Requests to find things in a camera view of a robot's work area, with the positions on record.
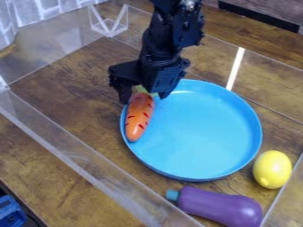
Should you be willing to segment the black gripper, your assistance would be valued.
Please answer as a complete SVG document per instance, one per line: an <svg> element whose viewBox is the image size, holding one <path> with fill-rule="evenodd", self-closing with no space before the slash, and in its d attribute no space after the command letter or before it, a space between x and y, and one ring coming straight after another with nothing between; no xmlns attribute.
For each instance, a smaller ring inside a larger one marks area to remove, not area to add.
<svg viewBox="0 0 303 227"><path fill-rule="evenodd" d="M109 86L118 93L118 100L125 105L130 99L132 87L141 85L148 92L157 92L165 99L185 75L189 59L177 57L170 64L154 64L133 60L109 67Z"/></svg>

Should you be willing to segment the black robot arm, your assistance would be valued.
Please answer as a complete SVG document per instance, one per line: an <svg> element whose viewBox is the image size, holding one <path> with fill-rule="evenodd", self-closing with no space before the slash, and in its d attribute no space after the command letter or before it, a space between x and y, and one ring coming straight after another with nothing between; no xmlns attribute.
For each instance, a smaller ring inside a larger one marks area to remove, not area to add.
<svg viewBox="0 0 303 227"><path fill-rule="evenodd" d="M126 104L132 87L141 85L160 99L169 96L184 78L190 60L180 56L182 48L198 45L204 37L202 0L150 0L150 23L141 35L136 60L109 67L109 86Z"/></svg>

